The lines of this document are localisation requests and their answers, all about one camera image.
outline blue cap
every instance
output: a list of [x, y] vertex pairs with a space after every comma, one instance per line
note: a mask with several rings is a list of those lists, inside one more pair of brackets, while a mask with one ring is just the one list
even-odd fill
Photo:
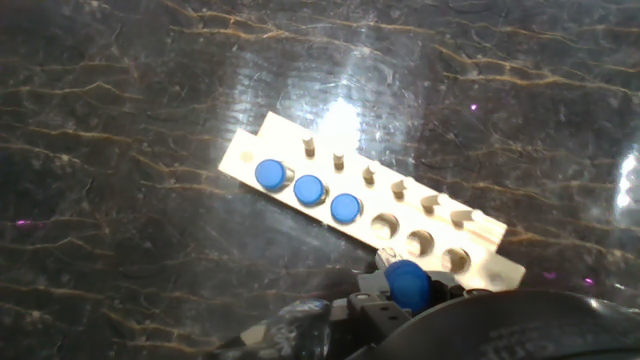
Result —
[[341, 224], [351, 224], [360, 215], [360, 200], [351, 194], [340, 194], [331, 202], [331, 216]]
[[313, 175], [304, 175], [296, 180], [293, 193], [302, 205], [316, 205], [324, 195], [324, 184]]
[[391, 299], [403, 309], [417, 314], [429, 306], [431, 278], [420, 266], [409, 260], [400, 260], [389, 265], [384, 272]]
[[278, 190], [286, 178], [287, 171], [279, 161], [267, 159], [256, 166], [256, 180], [267, 190]]

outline dark marble table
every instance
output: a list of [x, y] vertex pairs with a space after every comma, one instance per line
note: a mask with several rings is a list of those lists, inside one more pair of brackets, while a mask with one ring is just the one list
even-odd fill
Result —
[[639, 18], [634, 0], [0, 1], [2, 357], [195, 359], [352, 291], [371, 249], [217, 171], [268, 111], [509, 224], [523, 287], [638, 306]]

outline marble surface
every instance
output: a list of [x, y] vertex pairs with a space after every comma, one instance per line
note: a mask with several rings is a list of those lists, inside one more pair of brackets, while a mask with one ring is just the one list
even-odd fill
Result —
[[267, 111], [640, 306], [633, 0], [0, 1], [0, 352], [196, 359], [373, 252], [223, 176]]

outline hole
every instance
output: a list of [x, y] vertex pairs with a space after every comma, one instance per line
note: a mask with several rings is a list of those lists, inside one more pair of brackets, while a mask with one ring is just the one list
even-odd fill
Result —
[[240, 159], [247, 163], [252, 162], [253, 153], [251, 151], [243, 151], [242, 154], [240, 154]]
[[442, 268], [454, 274], [461, 274], [469, 269], [471, 258], [462, 249], [449, 249], [442, 254]]
[[407, 252], [411, 256], [429, 255], [433, 247], [433, 236], [424, 230], [416, 230], [407, 236]]
[[382, 240], [389, 240], [398, 232], [398, 219], [391, 214], [379, 214], [371, 220], [371, 230], [373, 234]]

